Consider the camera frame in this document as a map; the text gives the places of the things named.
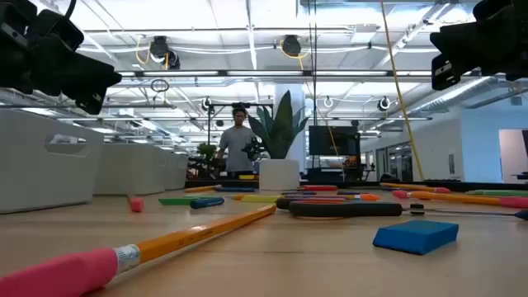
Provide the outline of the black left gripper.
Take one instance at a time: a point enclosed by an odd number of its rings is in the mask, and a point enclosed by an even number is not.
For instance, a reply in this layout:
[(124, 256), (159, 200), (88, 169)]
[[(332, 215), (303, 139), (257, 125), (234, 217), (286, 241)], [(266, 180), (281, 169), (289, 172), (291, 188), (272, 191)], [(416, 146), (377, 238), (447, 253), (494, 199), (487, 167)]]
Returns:
[(35, 61), (32, 50), (51, 37), (73, 51), (84, 41), (83, 33), (65, 15), (49, 9), (37, 13), (30, 0), (0, 0), (0, 87), (63, 94), (86, 113), (98, 115), (107, 88), (122, 76), (109, 64), (68, 50), (44, 52)]

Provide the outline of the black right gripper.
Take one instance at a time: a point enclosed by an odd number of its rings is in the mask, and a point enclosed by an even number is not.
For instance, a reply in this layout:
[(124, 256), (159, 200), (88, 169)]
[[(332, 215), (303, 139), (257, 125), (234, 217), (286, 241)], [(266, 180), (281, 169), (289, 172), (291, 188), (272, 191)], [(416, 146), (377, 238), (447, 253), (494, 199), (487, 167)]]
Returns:
[[(479, 68), (483, 75), (504, 73), (506, 80), (528, 78), (528, 0), (481, 0), (475, 22), (442, 26), (430, 34), (440, 51), (431, 61), (431, 86), (452, 87), (460, 74)], [(461, 57), (459, 73), (446, 57)]]

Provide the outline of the black and red scissors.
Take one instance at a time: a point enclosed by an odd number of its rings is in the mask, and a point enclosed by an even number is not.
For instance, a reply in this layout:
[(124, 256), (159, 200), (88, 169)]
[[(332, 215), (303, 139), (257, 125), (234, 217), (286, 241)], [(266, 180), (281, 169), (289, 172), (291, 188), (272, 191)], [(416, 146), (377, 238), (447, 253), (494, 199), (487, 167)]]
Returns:
[(423, 216), (426, 213), (438, 213), (448, 215), (515, 217), (515, 213), (426, 209), (422, 204), (411, 204), (409, 207), (403, 207), (399, 203), (393, 202), (367, 202), (361, 200), (335, 199), (316, 200), (293, 197), (278, 199), (276, 201), (276, 207), (281, 210), (288, 210), (294, 216), (315, 218), (389, 217), (401, 216), (404, 212), (420, 216)]

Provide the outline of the black monitor on stand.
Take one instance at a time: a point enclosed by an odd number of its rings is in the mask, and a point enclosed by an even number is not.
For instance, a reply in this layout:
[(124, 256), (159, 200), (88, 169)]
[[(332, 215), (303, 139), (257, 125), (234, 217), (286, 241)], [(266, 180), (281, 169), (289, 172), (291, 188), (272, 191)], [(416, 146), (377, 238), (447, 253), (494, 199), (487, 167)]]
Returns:
[(357, 156), (360, 134), (352, 126), (313, 125), (309, 127), (309, 154), (314, 156)]

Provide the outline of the small green background plant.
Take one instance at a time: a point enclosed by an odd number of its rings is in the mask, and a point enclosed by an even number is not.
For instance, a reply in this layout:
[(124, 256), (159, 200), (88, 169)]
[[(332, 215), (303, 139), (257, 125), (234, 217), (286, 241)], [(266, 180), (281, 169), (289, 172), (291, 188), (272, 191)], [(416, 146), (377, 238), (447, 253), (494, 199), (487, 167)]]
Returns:
[(213, 144), (201, 143), (197, 147), (200, 160), (196, 162), (199, 177), (216, 179), (216, 147)]

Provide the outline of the bright blue eraser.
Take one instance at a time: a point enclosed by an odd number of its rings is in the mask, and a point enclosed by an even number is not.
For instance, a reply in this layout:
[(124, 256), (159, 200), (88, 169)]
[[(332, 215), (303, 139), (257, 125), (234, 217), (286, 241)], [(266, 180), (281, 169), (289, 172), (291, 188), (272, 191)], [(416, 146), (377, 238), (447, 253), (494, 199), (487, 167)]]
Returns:
[(378, 229), (373, 245), (378, 248), (425, 255), (455, 242), (458, 232), (458, 224), (411, 220)]

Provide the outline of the person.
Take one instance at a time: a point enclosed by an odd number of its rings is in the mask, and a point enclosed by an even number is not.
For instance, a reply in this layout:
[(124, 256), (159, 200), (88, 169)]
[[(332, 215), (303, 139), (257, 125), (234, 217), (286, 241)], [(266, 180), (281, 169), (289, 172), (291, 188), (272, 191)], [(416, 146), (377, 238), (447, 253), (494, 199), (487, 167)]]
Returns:
[(226, 172), (231, 176), (247, 175), (253, 173), (252, 160), (243, 151), (255, 134), (252, 130), (243, 125), (248, 114), (241, 105), (236, 105), (232, 109), (234, 126), (226, 129), (219, 141), (219, 151), (217, 159), (222, 159), (225, 152), (228, 152), (226, 162)]

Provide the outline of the long ceiling light bar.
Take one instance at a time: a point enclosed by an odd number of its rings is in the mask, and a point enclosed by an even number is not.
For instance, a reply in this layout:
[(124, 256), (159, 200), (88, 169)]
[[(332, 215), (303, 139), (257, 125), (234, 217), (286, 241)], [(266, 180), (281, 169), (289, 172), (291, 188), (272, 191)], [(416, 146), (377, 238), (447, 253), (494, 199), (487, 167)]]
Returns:
[(165, 70), (165, 71), (123, 71), (127, 78), (146, 77), (392, 77), (394, 72), (388, 70)]

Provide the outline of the green plant in white pot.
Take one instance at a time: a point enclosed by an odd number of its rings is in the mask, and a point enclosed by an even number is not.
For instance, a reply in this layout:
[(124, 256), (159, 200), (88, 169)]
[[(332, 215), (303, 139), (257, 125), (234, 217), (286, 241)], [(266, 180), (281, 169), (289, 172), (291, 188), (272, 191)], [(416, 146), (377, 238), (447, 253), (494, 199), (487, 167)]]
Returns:
[(273, 111), (259, 107), (256, 117), (248, 117), (252, 132), (269, 155), (259, 162), (259, 189), (262, 191), (293, 190), (300, 183), (300, 163), (304, 155), (290, 156), (290, 152), (295, 151), (295, 140), (304, 132), (309, 118), (304, 113), (304, 105), (298, 102), (304, 93), (285, 87), (282, 91)]

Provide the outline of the yellow eraser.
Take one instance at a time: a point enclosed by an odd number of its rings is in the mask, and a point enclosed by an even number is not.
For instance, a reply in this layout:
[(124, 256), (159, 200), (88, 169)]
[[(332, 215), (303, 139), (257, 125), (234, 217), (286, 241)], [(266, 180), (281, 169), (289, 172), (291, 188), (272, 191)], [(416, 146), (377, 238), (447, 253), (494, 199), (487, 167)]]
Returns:
[(275, 203), (282, 195), (248, 195), (240, 199), (241, 202)]

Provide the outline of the silver ceiling air duct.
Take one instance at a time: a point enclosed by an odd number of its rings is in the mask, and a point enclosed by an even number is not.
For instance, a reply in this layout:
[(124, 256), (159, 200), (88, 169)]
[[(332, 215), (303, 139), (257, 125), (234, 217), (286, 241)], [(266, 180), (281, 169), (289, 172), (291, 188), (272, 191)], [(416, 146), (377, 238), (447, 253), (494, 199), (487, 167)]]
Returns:
[(436, 92), (435, 97), (424, 102), (418, 102), (408, 110), (411, 117), (424, 116), (426, 113), (446, 112), (450, 106), (468, 100), (481, 92), (492, 90), (499, 81), (495, 77), (483, 77), (461, 85), (449, 87), (446, 91)]

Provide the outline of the black metal table frame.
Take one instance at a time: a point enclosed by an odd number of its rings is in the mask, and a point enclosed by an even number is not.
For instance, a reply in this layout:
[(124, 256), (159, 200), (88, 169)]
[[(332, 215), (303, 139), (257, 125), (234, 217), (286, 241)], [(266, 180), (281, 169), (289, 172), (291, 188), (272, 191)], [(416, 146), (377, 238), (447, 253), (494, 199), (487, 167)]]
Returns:
[[(185, 187), (198, 186), (216, 186), (222, 185), (226, 187), (252, 187), (258, 188), (259, 181), (255, 180), (190, 180), (186, 181)], [(338, 188), (351, 188), (361, 186), (379, 186), (378, 181), (302, 181), (301, 186), (304, 185), (334, 185)], [(451, 191), (466, 192), (473, 190), (516, 190), (528, 191), (528, 184), (506, 184), (506, 183), (483, 183), (483, 182), (462, 182), (462, 181), (415, 181), (412, 185), (429, 186), (429, 187), (444, 187)]]

